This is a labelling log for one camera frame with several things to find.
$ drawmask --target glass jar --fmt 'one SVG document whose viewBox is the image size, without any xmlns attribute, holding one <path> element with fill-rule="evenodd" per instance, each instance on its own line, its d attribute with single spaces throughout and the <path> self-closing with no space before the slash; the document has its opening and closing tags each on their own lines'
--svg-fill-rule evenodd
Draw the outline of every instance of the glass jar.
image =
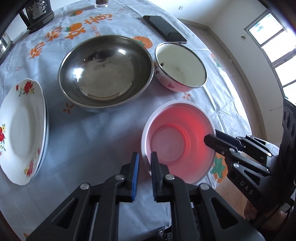
<svg viewBox="0 0 296 241">
<path fill-rule="evenodd" d="M 13 43 L 7 33 L 4 33 L 0 39 L 0 65 L 3 63 L 13 47 Z"/>
<path fill-rule="evenodd" d="M 94 7 L 108 7 L 109 0 L 94 0 Z"/>
</svg>

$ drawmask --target printed tablecloth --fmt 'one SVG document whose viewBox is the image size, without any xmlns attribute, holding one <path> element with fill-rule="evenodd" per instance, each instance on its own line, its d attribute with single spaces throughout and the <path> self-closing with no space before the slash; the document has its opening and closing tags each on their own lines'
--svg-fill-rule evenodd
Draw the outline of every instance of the printed tablecloth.
<svg viewBox="0 0 296 241">
<path fill-rule="evenodd" d="M 59 89 L 57 73 L 66 54 L 82 41 L 104 34 L 123 35 L 138 40 L 155 59 L 155 48 L 164 39 L 143 15 L 160 15 L 183 34 L 186 46 L 207 69 L 206 85 L 174 93 L 153 78 L 139 99 L 111 112 L 90 113 L 70 103 Z M 140 153 L 148 117 L 170 100 L 196 103 L 214 127 L 227 134 L 251 134 L 238 94 L 214 55 L 184 24 L 146 0 L 110 0 L 109 7 L 99 9 L 93 0 L 79 1 L 56 10 L 51 23 L 30 35 L 23 32 L 14 44 L 0 66 L 1 102 L 17 82 L 37 80 L 47 98 L 50 120 L 48 148 L 39 173 L 27 185 L 18 186 L 0 170 L 0 209 L 22 240 L 81 183 L 104 182 L 130 161 L 133 151 Z M 201 182 L 215 188 L 226 173 L 225 162 L 217 154 L 213 169 Z M 119 240 L 143 240 L 164 225 L 170 225 L 169 204 L 154 202 L 151 177 L 141 161 L 136 200 L 120 204 Z"/>
</svg>

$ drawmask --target smartphone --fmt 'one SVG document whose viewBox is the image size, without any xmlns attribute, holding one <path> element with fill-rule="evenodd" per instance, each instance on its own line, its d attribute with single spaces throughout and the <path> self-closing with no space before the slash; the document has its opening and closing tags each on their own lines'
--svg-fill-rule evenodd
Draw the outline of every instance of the smartphone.
<svg viewBox="0 0 296 241">
<path fill-rule="evenodd" d="M 143 18 L 153 27 L 157 32 L 164 37 L 168 42 L 177 42 L 185 44 L 187 40 L 164 18 L 161 16 L 148 16 L 145 15 Z"/>
</svg>

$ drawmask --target floral plate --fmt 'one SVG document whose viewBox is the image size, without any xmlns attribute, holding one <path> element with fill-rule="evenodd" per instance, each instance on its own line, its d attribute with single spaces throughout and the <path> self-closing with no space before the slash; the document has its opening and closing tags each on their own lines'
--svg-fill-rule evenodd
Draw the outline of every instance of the floral plate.
<svg viewBox="0 0 296 241">
<path fill-rule="evenodd" d="M 0 166 L 18 185 L 34 176 L 43 153 L 46 109 L 37 81 L 24 79 L 14 85 L 0 108 Z"/>
<path fill-rule="evenodd" d="M 47 105 L 47 101 L 46 101 L 45 95 L 44 95 L 44 100 L 45 100 L 45 115 L 46 115 L 45 144 L 44 144 L 44 148 L 43 148 L 43 153 L 40 154 L 41 155 L 40 162 L 39 162 L 39 164 L 37 166 L 37 170 L 36 170 L 34 176 L 36 176 L 37 173 L 40 170 L 40 166 L 42 165 L 43 160 L 45 159 L 45 154 L 46 154 L 46 150 L 47 150 L 47 146 L 48 146 L 48 138 L 49 138 L 49 113 L 48 113 L 48 105 Z"/>
</svg>

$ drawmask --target floor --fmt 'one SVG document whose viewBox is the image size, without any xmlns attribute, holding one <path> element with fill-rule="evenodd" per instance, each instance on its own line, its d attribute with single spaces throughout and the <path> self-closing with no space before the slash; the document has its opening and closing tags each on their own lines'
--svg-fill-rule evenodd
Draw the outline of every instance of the floor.
<svg viewBox="0 0 296 241">
<path fill-rule="evenodd" d="M 246 111 L 252 134 L 256 137 L 263 138 L 261 128 L 259 126 L 259 117 L 255 109 L 255 103 L 251 94 L 241 77 L 237 67 L 232 62 L 230 56 L 219 44 L 219 42 L 206 30 L 196 26 L 186 25 L 194 32 L 203 43 L 211 50 L 218 59 L 221 66 L 232 81 L 237 93 L 242 101 Z M 238 188 L 226 177 L 216 188 L 216 191 L 241 215 L 244 217 L 244 208 L 247 198 L 238 190 Z"/>
</svg>

